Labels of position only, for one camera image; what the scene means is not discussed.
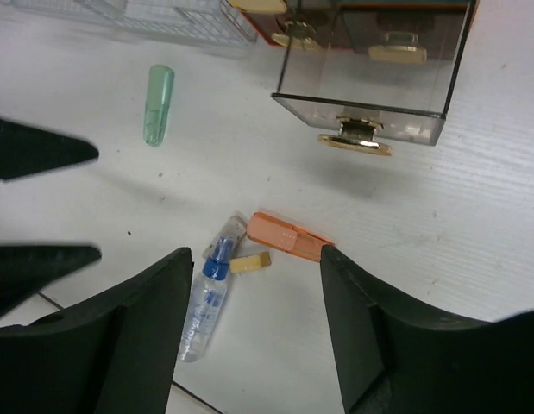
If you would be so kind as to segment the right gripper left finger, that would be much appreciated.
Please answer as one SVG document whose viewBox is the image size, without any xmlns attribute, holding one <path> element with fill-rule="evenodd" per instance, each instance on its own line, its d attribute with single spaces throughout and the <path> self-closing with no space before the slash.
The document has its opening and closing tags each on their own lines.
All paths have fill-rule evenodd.
<svg viewBox="0 0 534 414">
<path fill-rule="evenodd" d="M 189 248 L 28 325 L 0 328 L 0 413 L 163 413 L 192 281 Z"/>
</svg>

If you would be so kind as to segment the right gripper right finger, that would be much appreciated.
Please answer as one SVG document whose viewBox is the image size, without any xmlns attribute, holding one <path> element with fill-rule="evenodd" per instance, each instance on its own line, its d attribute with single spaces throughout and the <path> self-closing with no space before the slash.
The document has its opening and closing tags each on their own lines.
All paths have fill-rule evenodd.
<svg viewBox="0 0 534 414">
<path fill-rule="evenodd" d="M 441 310 L 330 246 L 320 268 L 347 413 L 534 413 L 534 310 L 497 322 Z"/>
</svg>

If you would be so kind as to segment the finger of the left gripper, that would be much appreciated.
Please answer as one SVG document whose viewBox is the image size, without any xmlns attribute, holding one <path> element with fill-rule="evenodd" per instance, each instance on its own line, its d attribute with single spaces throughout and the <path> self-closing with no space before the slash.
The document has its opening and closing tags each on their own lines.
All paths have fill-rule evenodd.
<svg viewBox="0 0 534 414">
<path fill-rule="evenodd" d="M 0 245 L 0 318 L 58 279 L 101 260 L 92 245 Z"/>
<path fill-rule="evenodd" d="M 0 118 L 0 181 L 76 166 L 97 160 L 87 140 Z"/>
</svg>

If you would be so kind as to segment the clear blue glue bottle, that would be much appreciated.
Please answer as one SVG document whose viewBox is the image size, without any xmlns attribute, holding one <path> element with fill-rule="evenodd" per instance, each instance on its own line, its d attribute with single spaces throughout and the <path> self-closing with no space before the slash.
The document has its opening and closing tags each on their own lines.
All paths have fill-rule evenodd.
<svg viewBox="0 0 534 414">
<path fill-rule="evenodd" d="M 220 236 L 202 271 L 193 278 L 179 345 L 180 361 L 197 361 L 207 349 L 228 291 L 229 262 L 235 245 L 233 238 Z"/>
</svg>

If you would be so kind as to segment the green eraser stick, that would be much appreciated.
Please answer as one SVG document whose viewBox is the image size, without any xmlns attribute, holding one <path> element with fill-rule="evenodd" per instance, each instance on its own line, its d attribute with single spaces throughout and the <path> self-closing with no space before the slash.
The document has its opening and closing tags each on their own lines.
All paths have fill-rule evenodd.
<svg viewBox="0 0 534 414">
<path fill-rule="evenodd" d="M 169 66 L 153 65 L 149 69 L 143 140 L 150 147 L 159 147 L 164 140 L 174 79 L 174 70 Z"/>
</svg>

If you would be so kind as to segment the clear smoked drawer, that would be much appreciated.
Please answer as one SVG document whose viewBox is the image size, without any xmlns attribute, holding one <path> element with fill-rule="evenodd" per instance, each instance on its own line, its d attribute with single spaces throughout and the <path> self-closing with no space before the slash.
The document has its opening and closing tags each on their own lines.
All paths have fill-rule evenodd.
<svg viewBox="0 0 534 414">
<path fill-rule="evenodd" d="M 474 16 L 449 60 L 399 45 L 374 46 L 366 54 L 284 47 L 273 98 L 331 147 L 388 156 L 392 141 L 434 146 Z"/>
</svg>

